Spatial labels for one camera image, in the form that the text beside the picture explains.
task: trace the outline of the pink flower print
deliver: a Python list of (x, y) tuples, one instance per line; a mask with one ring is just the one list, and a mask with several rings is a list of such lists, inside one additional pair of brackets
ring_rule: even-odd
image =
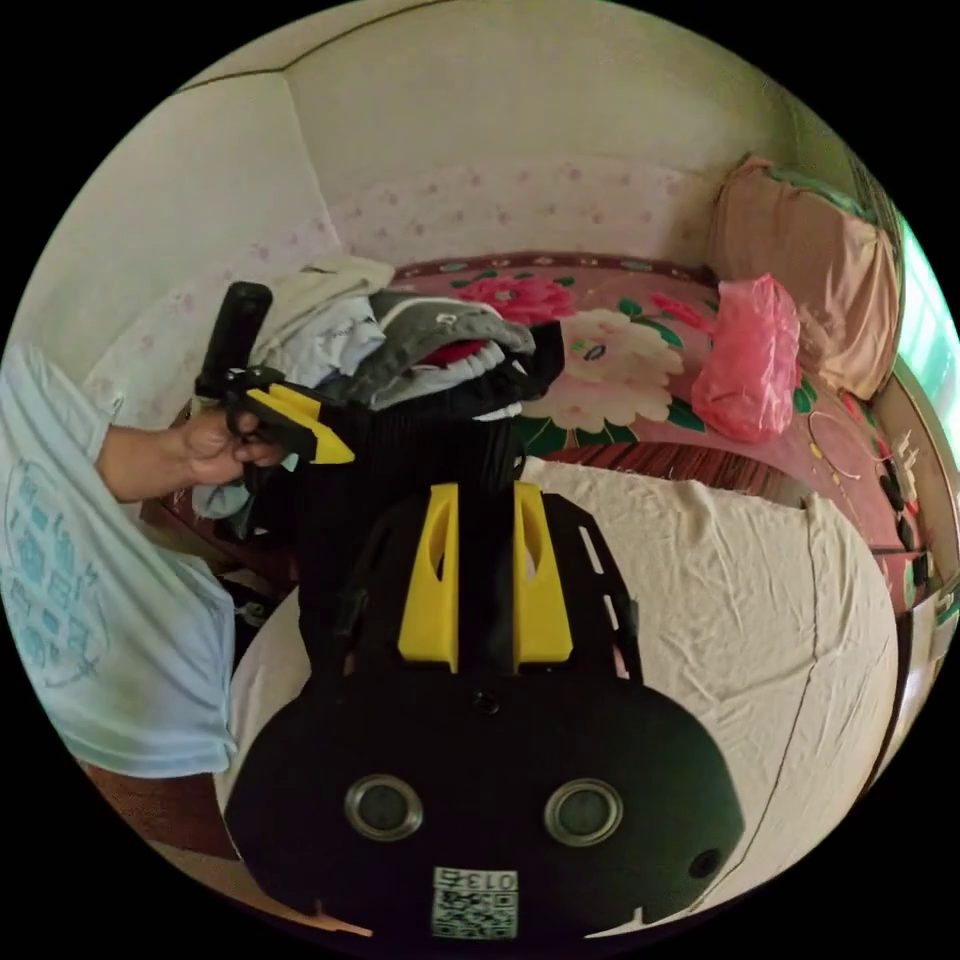
[(532, 326), (573, 313), (573, 295), (546, 277), (485, 277), (459, 291), (461, 299), (486, 303), (504, 320)]
[(525, 416), (590, 433), (605, 420), (623, 427), (638, 416), (667, 420), (667, 385), (683, 373), (683, 358), (656, 330), (613, 310), (588, 310), (563, 323), (563, 342), (563, 373), (543, 399), (524, 406)]

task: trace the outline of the person's hand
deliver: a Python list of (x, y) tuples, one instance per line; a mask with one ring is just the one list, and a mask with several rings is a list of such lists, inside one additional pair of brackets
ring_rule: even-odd
[[(237, 425), (244, 433), (257, 428), (257, 418), (244, 413)], [(181, 442), (195, 484), (220, 486), (243, 476), (243, 465), (253, 463), (270, 467), (280, 463), (286, 451), (276, 444), (254, 440), (244, 443), (227, 428), (223, 410), (205, 410), (191, 417), (181, 427)]]

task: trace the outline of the person's arm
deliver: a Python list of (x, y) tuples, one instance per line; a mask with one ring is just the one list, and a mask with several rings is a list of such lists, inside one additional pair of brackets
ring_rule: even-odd
[[(256, 417), (241, 418), (244, 432)], [(283, 451), (262, 442), (243, 443), (227, 429), (223, 411), (212, 410), (167, 430), (110, 427), (97, 458), (97, 472), (120, 503), (165, 497), (198, 484), (232, 483), (244, 463), (279, 463)]]

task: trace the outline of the window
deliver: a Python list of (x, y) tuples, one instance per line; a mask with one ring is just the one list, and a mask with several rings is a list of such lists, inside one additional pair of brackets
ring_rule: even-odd
[(906, 304), (897, 353), (920, 382), (960, 465), (960, 338), (930, 262), (903, 221)]

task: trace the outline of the black handle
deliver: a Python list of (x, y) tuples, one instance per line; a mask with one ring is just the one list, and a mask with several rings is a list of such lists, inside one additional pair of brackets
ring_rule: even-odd
[(273, 294), (262, 283), (241, 280), (230, 284), (194, 387), (197, 396), (225, 399), (226, 373), (249, 364), (253, 345), (272, 304)]

